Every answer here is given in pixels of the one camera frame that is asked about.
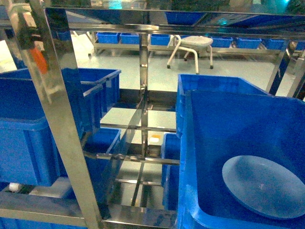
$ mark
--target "blue storage bin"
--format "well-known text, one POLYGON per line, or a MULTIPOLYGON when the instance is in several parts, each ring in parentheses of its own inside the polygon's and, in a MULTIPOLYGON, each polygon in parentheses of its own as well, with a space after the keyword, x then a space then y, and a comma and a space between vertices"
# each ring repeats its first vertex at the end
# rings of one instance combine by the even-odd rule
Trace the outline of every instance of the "blue storage bin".
POLYGON ((122 33, 121 40, 122 44, 140 44, 138 34, 122 33))
POLYGON ((305 183, 305 103, 294 98, 192 91, 186 107, 178 228, 303 229, 304 215, 275 220, 241 205, 227 189, 222 167, 235 156, 259 156, 286 167, 305 183))
POLYGON ((178 137, 181 137, 183 133, 185 95, 189 90, 269 95, 264 90, 238 77, 179 74, 176 101, 176 128, 178 137))
POLYGON ((193 25, 205 15, 195 12, 165 12, 169 25, 193 25))
POLYGON ((259 38, 235 38, 236 47, 240 49, 257 49, 262 39, 259 38))
POLYGON ((179 166, 166 168, 166 180, 163 189, 163 206, 165 210, 178 210, 179 166))
POLYGON ((51 186, 52 134, 32 81, 0 80, 0 182, 51 186))
POLYGON ((284 40, 263 39, 262 44, 267 49, 282 49, 284 40))
POLYGON ((0 229, 87 229, 83 227, 36 222, 23 219, 0 218, 0 229))
POLYGON ((118 32, 98 32, 96 35, 99 43, 117 44, 120 41, 118 32))
POLYGON ((91 124, 92 132, 97 132, 101 127, 102 107, 101 101, 104 98, 102 84, 81 84, 89 121, 91 124))
MULTIPOLYGON (((176 134, 166 133, 161 146, 161 158, 179 160, 180 159, 180 139, 176 134)), ((164 187, 166 180, 166 170, 169 165, 162 165, 161 185, 164 187)))
POLYGON ((121 70, 79 68, 79 73, 82 83, 94 82, 103 85, 101 107, 104 117, 120 99, 121 70))
POLYGON ((305 41, 299 41, 296 45, 295 50, 303 51, 305 49, 305 41))
POLYGON ((2 191, 9 183, 0 183, 0 191, 2 191))
POLYGON ((170 42, 170 35, 152 34, 151 36, 152 45, 168 45, 169 42, 170 42))
MULTIPOLYGON (((98 68, 79 68, 82 84, 101 83, 101 118, 119 101, 120 99, 120 73, 116 69, 98 69, 98 68)), ((0 74, 1 78, 31 79, 28 69, 20 69, 12 72, 0 74)))
POLYGON ((212 47, 214 48, 229 48, 233 38, 232 37, 211 37, 213 39, 212 47))
MULTIPOLYGON (((176 134, 165 134, 161 146, 161 158, 180 159, 180 139, 176 134)), ((161 185, 163 205, 166 210, 177 210, 179 188, 179 166, 162 165, 161 185)))
MULTIPOLYGON (((120 142, 121 130, 114 128, 101 128, 99 131, 89 137, 84 150, 96 153, 114 154, 120 142)), ((113 164, 113 160, 92 159, 86 157, 88 171, 90 173, 96 199, 99 203, 106 203, 107 175, 116 176, 119 173, 120 166, 113 164)))

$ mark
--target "circular lid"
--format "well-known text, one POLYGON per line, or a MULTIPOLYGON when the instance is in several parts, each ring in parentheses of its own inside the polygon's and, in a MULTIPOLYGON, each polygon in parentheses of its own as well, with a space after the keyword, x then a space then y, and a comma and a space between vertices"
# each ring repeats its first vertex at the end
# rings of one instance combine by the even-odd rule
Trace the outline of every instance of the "circular lid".
POLYGON ((223 179, 237 200, 272 219, 305 214, 305 185, 285 167, 258 156, 235 156, 223 166, 223 179))

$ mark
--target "gray floor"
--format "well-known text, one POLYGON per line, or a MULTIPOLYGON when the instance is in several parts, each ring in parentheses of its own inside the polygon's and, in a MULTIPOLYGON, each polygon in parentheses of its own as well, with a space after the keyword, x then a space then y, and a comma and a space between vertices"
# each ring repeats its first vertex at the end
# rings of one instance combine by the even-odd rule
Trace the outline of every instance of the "gray floor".
MULTIPOLYGON (((111 51, 106 50, 99 55, 93 55, 88 58, 88 53, 93 52, 93 46, 85 35, 78 38, 72 36, 77 63, 79 67, 88 68, 111 68, 121 69, 120 88, 139 89, 139 52, 130 51, 111 51)), ((5 42, 0 42, 0 72, 15 70, 10 53, 5 42)), ((194 60, 190 57, 189 61, 185 62, 182 56, 177 57, 171 63, 172 68, 167 69, 166 63, 169 59, 169 52, 150 52, 149 57, 149 79, 148 89, 159 91, 177 90, 177 75, 179 73, 194 74, 194 60)), ((199 60, 200 74, 221 75, 221 76, 238 76, 242 77, 256 86, 265 89, 269 77, 274 68, 274 57, 269 56, 214 56, 214 69, 209 69, 209 60, 201 58, 199 60)), ((282 81, 278 91, 279 96, 286 96, 294 76, 287 73, 282 81)), ((128 124, 134 110, 113 108, 102 119, 102 123, 128 124)), ((175 128, 175 113, 149 111, 149 126, 175 128)), ((149 140, 154 145, 161 145, 163 133, 149 132, 149 140)), ((137 131, 134 143, 141 143, 141 132, 137 131)), ((118 178, 136 179, 140 163, 124 162, 118 178)), ((161 181, 161 165, 146 164, 143 172, 143 180, 145 181, 161 181)), ((134 184, 118 184, 112 202, 130 205, 133 196, 134 184)), ((136 205, 141 201, 142 186, 140 186, 136 205)), ((162 187, 148 188, 145 192, 148 193, 147 207, 163 208, 162 207, 162 187)))

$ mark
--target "white stool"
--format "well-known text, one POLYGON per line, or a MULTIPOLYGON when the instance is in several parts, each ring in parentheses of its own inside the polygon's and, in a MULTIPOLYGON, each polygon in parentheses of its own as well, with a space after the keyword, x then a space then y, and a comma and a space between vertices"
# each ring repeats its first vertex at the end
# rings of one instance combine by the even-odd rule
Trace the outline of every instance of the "white stool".
POLYGON ((174 38, 176 38, 178 40, 178 43, 177 43, 176 48, 174 49, 170 59, 167 62, 168 69, 171 68, 170 62, 172 61, 173 57, 175 56, 177 50, 179 49, 179 50, 187 51, 187 53, 184 56, 185 61, 187 61, 187 56, 190 52, 194 53, 196 74, 199 74, 198 54, 195 49, 204 49, 204 48, 210 48, 210 69, 213 69, 213 50, 211 47, 211 44, 213 43, 212 38, 203 37, 203 36, 189 36, 189 37, 181 39, 181 37, 179 35, 174 35, 174 36, 171 36, 171 40, 168 43, 167 47, 170 46, 170 44, 173 42, 174 38))

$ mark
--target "small orange object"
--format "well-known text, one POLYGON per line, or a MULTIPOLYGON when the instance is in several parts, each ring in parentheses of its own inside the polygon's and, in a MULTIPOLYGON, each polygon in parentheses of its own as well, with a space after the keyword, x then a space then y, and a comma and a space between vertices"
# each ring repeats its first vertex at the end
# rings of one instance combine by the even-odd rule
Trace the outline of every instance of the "small orange object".
POLYGON ((30 53, 36 62, 39 71, 42 74, 46 74, 48 72, 48 64, 42 53, 36 47, 34 49, 30 49, 30 53))
POLYGON ((160 139, 161 135, 152 135, 152 137, 160 139))

